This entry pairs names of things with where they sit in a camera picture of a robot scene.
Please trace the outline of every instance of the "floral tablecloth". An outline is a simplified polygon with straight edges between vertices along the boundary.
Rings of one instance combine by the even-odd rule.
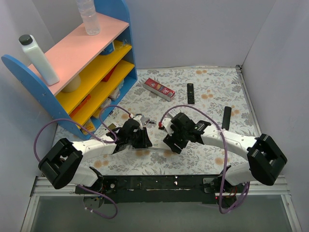
[[[176,91],[171,102],[144,89],[142,84],[152,78]],[[222,122],[225,106],[232,107],[230,131],[244,135],[254,135],[252,116],[235,69],[161,69],[138,71],[138,80],[120,101],[119,105],[132,113],[143,113],[145,117],[158,122],[172,106],[187,104],[187,83],[194,84],[195,107],[203,110],[219,124]],[[199,113],[180,108],[192,120],[205,120]],[[126,113],[114,109],[105,120],[109,125],[117,122],[120,126],[128,119]],[[147,131],[153,144],[162,141],[166,132],[158,130],[155,124],[147,124]],[[102,135],[102,126],[96,135]],[[61,127],[57,128],[54,143],[60,138],[70,141],[80,139]],[[246,162],[243,158],[229,153],[228,164]],[[213,146],[189,143],[181,154],[167,150],[125,150],[113,155],[103,155],[82,163],[93,166],[103,175],[141,174],[218,174],[223,168],[224,151]]]

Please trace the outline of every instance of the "glass panel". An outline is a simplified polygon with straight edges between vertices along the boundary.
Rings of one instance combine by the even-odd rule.
[[[227,215],[199,203],[120,203],[112,220],[84,209],[82,197],[40,197],[32,232],[267,232],[292,231],[281,196],[248,196]],[[112,215],[113,205],[100,212]]]

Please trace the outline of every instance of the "white wall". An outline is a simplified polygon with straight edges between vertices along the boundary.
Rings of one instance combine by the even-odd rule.
[[[309,231],[309,1],[278,0],[243,65],[262,132],[287,156],[283,170]]]
[[[31,0],[0,0],[0,56],[9,54],[29,64],[18,37],[34,35],[46,51],[54,42]],[[0,61],[0,231],[19,231],[29,203],[38,162],[33,140],[48,114]],[[50,149],[55,127],[38,143],[41,156]]]
[[[75,0],[32,1],[55,42],[81,23]],[[126,2],[137,67],[162,68],[242,64],[275,0]]]

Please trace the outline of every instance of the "white plastic bottle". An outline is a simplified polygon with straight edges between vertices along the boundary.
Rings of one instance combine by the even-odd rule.
[[[20,36],[19,42],[21,43],[24,53],[28,56],[34,67],[42,75],[43,79],[49,86],[60,81],[55,70],[32,35]]]
[[[77,7],[81,13],[84,26],[88,35],[97,35],[100,32],[97,12],[93,0],[76,0]]]

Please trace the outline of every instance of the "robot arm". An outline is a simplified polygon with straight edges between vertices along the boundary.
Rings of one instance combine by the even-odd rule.
[[[81,162],[101,155],[114,154],[131,145],[133,148],[148,148],[152,146],[147,129],[142,127],[142,116],[128,119],[123,127],[113,129],[114,136],[107,133],[101,137],[102,141],[88,140],[70,142],[66,138],[60,139],[39,163],[39,169],[51,182],[55,189],[67,184],[84,185],[94,191],[101,189],[103,177],[92,167],[81,167]]]
[[[184,113],[179,113],[173,119],[165,118],[162,125],[168,132],[164,142],[178,154],[189,141],[223,148],[221,131],[209,122],[194,123]],[[275,183],[287,159],[270,136],[262,134],[254,138],[229,131],[224,131],[224,136],[228,151],[248,161],[228,167],[225,176],[227,185],[236,186],[254,180],[265,185]]]
[[[39,169],[56,189],[71,183],[100,191],[103,176],[92,167],[80,167],[80,163],[101,155],[114,154],[124,150],[127,145],[133,148],[152,147],[147,129],[140,121],[141,117],[130,118],[123,127],[113,129],[117,135],[115,143],[112,142],[114,136],[111,133],[102,137],[102,140],[111,143],[97,140],[72,143],[67,139],[59,140],[41,160]],[[195,123],[184,113],[179,113],[173,119],[164,119],[162,125],[161,129],[168,132],[163,142],[178,154],[189,141],[223,148],[221,131],[209,122]],[[229,131],[224,131],[224,136],[227,149],[248,161],[245,164],[228,167],[225,185],[236,186],[253,180],[265,185],[274,184],[287,159],[270,136],[262,134],[259,138],[254,138]],[[213,188],[217,190],[221,183],[220,176],[214,182]]]

